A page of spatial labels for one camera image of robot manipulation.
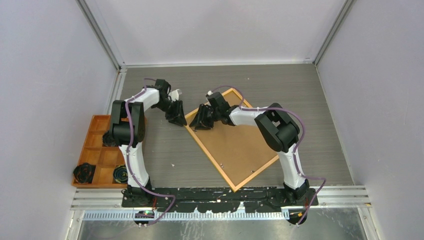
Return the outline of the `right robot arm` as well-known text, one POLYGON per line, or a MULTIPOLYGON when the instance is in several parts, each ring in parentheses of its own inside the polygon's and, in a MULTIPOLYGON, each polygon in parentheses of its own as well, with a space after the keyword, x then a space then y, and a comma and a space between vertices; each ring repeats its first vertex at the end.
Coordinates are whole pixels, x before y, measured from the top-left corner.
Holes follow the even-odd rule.
POLYGON ((209 92, 207 103, 200 104, 189 126, 195 130, 211 130, 216 122, 228 126, 258 128, 270 149, 277 153, 284 176, 285 198, 291 205, 299 205, 310 188, 301 168, 297 153, 302 139, 301 129, 294 121, 294 113, 274 102, 266 107, 246 107, 242 103, 230 105, 220 92, 209 92))

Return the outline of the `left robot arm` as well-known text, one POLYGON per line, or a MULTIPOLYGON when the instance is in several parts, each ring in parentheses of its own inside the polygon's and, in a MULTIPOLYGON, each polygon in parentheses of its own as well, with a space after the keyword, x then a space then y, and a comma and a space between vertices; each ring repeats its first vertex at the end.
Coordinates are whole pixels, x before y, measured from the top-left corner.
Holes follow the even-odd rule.
POLYGON ((180 89, 173 90, 166 80, 156 79, 153 85, 145 85, 130 98, 112 103, 109 134, 124 157, 128 175, 124 200, 135 200, 141 207, 148 207, 157 195, 152 191, 144 163, 145 112, 159 109, 169 123, 184 127, 187 121, 181 94, 180 89))

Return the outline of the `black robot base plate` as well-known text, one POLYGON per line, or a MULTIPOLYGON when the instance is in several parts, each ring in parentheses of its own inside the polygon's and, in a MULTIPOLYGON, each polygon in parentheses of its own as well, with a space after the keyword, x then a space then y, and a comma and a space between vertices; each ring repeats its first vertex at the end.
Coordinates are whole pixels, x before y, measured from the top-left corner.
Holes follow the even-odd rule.
POLYGON ((136 195, 123 189, 121 205, 170 213, 234 213, 238 209, 244 209, 246 213, 273 213, 279 212, 282 207, 305 209, 319 204, 314 188, 309 188, 300 199, 284 188, 271 186, 248 187, 236 192, 229 187, 161 187, 153 189, 153 192, 136 195))

